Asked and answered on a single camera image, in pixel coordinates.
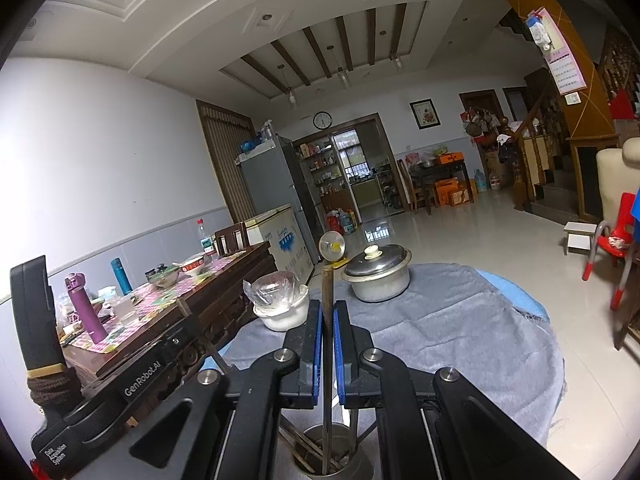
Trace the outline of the grey metal utensil cup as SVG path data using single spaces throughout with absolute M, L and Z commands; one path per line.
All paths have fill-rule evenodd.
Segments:
M 299 472 L 309 479 L 371 480 L 373 466 L 361 448 L 352 452 L 352 432 L 343 424 L 334 424 L 331 443 L 332 464 L 327 474 L 322 474 L 322 457 L 296 443 L 292 461 Z

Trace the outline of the white pot with plastic bag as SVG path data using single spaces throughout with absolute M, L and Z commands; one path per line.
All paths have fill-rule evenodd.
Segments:
M 308 287 L 291 271 L 272 272 L 253 283 L 244 281 L 243 292 L 268 330 L 284 333 L 306 322 Z

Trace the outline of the aluminium pot with lid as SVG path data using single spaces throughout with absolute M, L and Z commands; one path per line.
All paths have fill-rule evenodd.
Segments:
M 370 245 L 344 266 L 342 277 L 360 301 L 383 302 L 408 288 L 411 260 L 412 253 L 404 246 Z

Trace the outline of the clear plastic container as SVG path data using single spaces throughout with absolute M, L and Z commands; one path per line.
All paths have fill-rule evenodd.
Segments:
M 115 321 L 124 327 L 138 322 L 139 315 L 131 296 L 118 296 L 108 302 Z

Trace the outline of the grey table cloth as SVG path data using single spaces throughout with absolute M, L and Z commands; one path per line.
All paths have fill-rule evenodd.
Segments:
M 451 366 L 539 443 L 546 443 L 565 386 L 560 346 L 544 307 L 521 287 L 472 266 L 417 263 L 398 297 L 367 304 L 335 284 L 350 322 L 408 367 Z

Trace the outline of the small white fan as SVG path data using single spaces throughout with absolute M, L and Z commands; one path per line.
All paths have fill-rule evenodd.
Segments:
M 318 251 L 322 259 L 326 260 L 334 270 L 348 263 L 348 259 L 346 258 L 346 242 L 343 235 L 339 232 L 325 232 L 322 237 L 320 237 Z

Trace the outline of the white chest freezer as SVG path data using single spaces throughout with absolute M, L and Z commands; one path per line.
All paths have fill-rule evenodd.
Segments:
M 277 206 L 244 221 L 250 244 L 268 243 L 279 271 L 291 271 L 304 284 L 318 262 L 311 239 L 290 204 Z

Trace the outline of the purple water bottle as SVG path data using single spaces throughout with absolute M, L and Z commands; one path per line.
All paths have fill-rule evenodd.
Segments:
M 68 298 L 72 302 L 82 326 L 92 342 L 98 344 L 107 337 L 107 331 L 100 321 L 86 291 L 86 278 L 82 273 L 70 273 L 64 278 Z

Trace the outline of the checkered sideboard cloth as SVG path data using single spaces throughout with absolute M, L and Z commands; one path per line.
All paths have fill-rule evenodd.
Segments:
M 122 325 L 118 318 L 112 318 L 104 327 L 107 337 L 95 344 L 86 333 L 78 335 L 66 347 L 86 350 L 97 354 L 107 354 L 115 351 L 125 344 L 125 341 L 134 334 L 149 328 L 153 321 L 160 318 L 160 315 L 167 311 L 169 307 L 181 296 L 188 292 L 193 292 L 209 278 L 216 278 L 221 272 L 232 265 L 232 262 L 245 254 L 245 250 L 234 255 L 219 258 L 213 263 L 206 264 L 205 270 L 198 276 L 182 274 L 178 282 L 166 290 L 152 288 L 150 285 L 142 287 L 142 300 L 136 304 L 138 318 L 129 325 Z

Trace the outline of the dark carved wooden sideboard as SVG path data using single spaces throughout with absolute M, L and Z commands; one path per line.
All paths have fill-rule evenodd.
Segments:
M 232 263 L 206 278 L 190 292 L 179 296 L 198 318 L 204 335 L 218 349 L 228 344 L 245 324 L 254 321 L 250 302 L 244 296 L 243 283 L 253 281 L 276 270 L 269 245 L 259 243 L 237 256 Z M 75 367 L 81 381 L 89 385 L 103 379 L 129 360 L 137 351 L 157 339 L 171 325 L 183 318 L 178 302 L 171 301 L 149 324 L 127 336 L 122 344 L 108 353 L 98 353 L 75 346 L 63 350 L 66 363 Z

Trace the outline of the teal water bottle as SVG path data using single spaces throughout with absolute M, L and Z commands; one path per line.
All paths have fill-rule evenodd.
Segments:
M 120 288 L 120 291 L 124 296 L 127 296 L 132 292 L 132 286 L 130 284 L 129 278 L 126 274 L 124 266 L 122 265 L 122 260 L 119 258 L 115 258 L 111 261 L 111 268 L 114 273 L 114 277 L 116 278 L 116 282 Z

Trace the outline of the glass lidded bowl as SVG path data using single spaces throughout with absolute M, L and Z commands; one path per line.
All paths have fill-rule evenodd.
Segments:
M 161 264 L 146 274 L 146 281 L 157 289 L 168 289 L 177 284 L 180 272 L 181 269 L 174 264 L 172 266 Z

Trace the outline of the red white bowl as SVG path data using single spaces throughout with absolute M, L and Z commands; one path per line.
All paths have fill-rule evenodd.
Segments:
M 178 266 L 180 271 L 187 276 L 193 278 L 194 276 L 198 276 L 205 271 L 207 263 L 207 257 L 204 252 L 200 252 L 190 258 L 187 258 L 183 262 L 175 263 L 175 266 Z

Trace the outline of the clear plastic water bottle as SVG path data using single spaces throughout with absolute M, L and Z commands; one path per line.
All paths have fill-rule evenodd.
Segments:
M 198 228 L 198 240 L 200 241 L 202 251 L 205 252 L 206 254 L 210 254 L 211 252 L 214 252 L 215 251 L 214 241 L 210 237 L 210 235 L 206 232 L 206 229 L 204 226 L 204 220 L 203 219 L 196 220 L 196 227 Z

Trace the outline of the grey refrigerator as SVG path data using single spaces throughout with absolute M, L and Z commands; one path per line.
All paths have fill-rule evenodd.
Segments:
M 262 214 L 277 206 L 292 208 L 311 262 L 321 257 L 318 240 L 324 233 L 319 197 L 311 191 L 310 172 L 303 168 L 291 140 L 275 134 L 254 150 L 239 154 L 236 166 L 242 172 L 255 211 Z

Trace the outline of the dark dining table background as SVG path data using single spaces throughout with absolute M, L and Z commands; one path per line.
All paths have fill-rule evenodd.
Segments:
M 424 207 L 459 206 L 474 202 L 474 185 L 461 152 L 446 153 L 430 164 L 421 160 L 408 169 L 409 207 L 417 212 Z

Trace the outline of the white step stool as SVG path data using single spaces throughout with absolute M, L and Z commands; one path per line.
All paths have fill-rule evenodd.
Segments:
M 597 225 L 594 223 L 570 221 L 564 226 L 565 235 L 564 252 L 568 255 L 571 252 L 581 252 L 588 254 L 591 244 L 596 235 Z

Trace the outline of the red children chair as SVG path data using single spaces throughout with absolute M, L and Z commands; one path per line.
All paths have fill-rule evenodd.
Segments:
M 588 260 L 584 272 L 582 272 L 582 279 L 588 281 L 599 249 L 612 258 L 613 266 L 616 266 L 619 261 L 623 261 L 623 272 L 610 303 L 612 311 L 616 311 L 620 307 L 632 266 L 639 255 L 639 246 L 634 239 L 634 222 L 636 222 L 636 219 L 631 214 L 631 208 L 634 206 L 635 201 L 636 196 L 634 194 L 623 193 L 620 196 L 620 208 L 618 208 L 616 220 L 614 222 L 602 220 L 597 225 L 590 243 Z

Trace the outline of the blue jacket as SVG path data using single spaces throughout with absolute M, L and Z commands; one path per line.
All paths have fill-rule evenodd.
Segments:
M 640 190 L 634 198 L 634 204 L 631 207 L 630 214 L 634 219 L 634 240 L 640 243 Z

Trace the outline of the beige sofa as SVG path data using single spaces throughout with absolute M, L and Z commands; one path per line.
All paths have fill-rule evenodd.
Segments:
M 629 138 L 622 148 L 598 151 L 597 168 L 603 219 L 614 223 L 623 193 L 636 194 L 640 183 L 640 139 Z

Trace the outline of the round wall clock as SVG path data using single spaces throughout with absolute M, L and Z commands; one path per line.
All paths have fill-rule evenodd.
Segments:
M 314 114 L 314 118 L 312 118 L 312 123 L 319 130 L 329 129 L 333 125 L 333 118 L 330 113 L 322 110 Z

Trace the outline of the framed wall picture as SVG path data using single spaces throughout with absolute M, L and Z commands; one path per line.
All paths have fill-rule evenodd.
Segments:
M 439 117 L 431 99 L 411 102 L 410 107 L 419 129 L 432 128 L 440 125 Z

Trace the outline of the wall calendar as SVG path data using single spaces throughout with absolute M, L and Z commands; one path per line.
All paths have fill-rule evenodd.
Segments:
M 587 84 L 570 46 L 551 14 L 545 8 L 539 8 L 527 15 L 525 25 L 541 50 L 559 94 L 568 105 L 582 102 L 579 91 L 585 90 Z

